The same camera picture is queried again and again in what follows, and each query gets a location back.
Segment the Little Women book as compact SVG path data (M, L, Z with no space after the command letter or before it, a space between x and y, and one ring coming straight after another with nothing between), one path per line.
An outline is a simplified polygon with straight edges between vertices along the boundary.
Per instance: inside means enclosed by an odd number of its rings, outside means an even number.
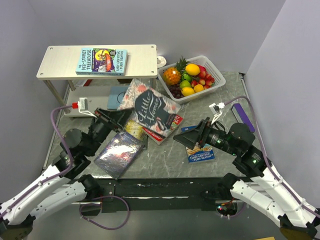
M132 109L133 120L155 132L167 130L181 106L138 79L133 79L117 108Z

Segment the light blue 143-Storey Treehouse book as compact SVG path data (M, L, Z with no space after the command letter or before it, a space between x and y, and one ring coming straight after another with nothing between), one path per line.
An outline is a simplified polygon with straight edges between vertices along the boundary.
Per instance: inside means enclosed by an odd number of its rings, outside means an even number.
M126 49L83 47L75 73L77 75L124 76L127 58Z

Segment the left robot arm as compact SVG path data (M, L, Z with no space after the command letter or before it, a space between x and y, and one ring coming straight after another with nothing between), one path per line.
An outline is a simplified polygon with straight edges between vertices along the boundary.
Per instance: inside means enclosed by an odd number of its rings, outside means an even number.
M0 237L23 240L33 223L60 209L83 200L97 201L102 190L95 178L81 173L111 132L124 129L132 110L109 111L97 108L88 132L77 128L60 137L62 152L40 176L24 190L0 205Z

